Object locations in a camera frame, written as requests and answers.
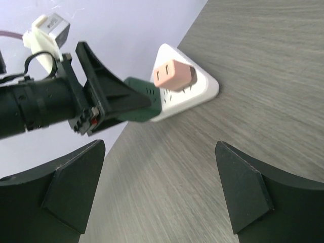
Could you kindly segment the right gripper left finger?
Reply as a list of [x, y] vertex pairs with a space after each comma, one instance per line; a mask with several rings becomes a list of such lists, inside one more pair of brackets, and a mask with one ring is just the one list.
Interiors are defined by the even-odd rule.
[[78, 242], [103, 167], [95, 140], [65, 156], [1, 178], [1, 242]]

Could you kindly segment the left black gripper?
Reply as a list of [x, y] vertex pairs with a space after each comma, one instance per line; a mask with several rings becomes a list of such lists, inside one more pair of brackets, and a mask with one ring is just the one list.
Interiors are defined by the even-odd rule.
[[117, 117], [131, 110], [136, 91], [106, 68], [87, 42], [78, 42], [75, 52], [87, 78], [84, 86], [66, 55], [42, 80], [26, 72], [1, 80], [21, 78], [1, 87], [2, 139], [64, 121], [74, 132], [92, 136], [124, 122]]

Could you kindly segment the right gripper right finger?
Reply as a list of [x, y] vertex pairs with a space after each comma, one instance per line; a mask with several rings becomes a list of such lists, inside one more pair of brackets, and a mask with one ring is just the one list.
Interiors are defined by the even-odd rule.
[[323, 242], [323, 183], [219, 141], [216, 163], [239, 242]]

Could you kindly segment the dark green square plug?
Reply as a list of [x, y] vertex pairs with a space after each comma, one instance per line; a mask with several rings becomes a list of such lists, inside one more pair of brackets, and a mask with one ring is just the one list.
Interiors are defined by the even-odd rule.
[[126, 78], [124, 83], [136, 94], [131, 99], [131, 110], [118, 116], [118, 120], [143, 123], [161, 113], [160, 90], [153, 83], [135, 77]]

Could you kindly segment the pink small plug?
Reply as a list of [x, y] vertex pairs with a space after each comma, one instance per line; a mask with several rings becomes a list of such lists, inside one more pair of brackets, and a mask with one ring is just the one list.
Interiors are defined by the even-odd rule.
[[170, 59], [153, 70], [156, 87], [179, 92], [194, 82], [195, 68], [189, 64]]

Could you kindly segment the white triangular power socket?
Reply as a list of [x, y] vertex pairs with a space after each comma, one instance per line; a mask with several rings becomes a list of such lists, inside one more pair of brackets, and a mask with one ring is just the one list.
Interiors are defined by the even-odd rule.
[[156, 55], [153, 69], [164, 66], [169, 60], [178, 61], [190, 66], [191, 81], [173, 91], [160, 87], [161, 112], [152, 118], [158, 122], [215, 98], [220, 90], [218, 81], [208, 72], [191, 60], [178, 48], [162, 44]]

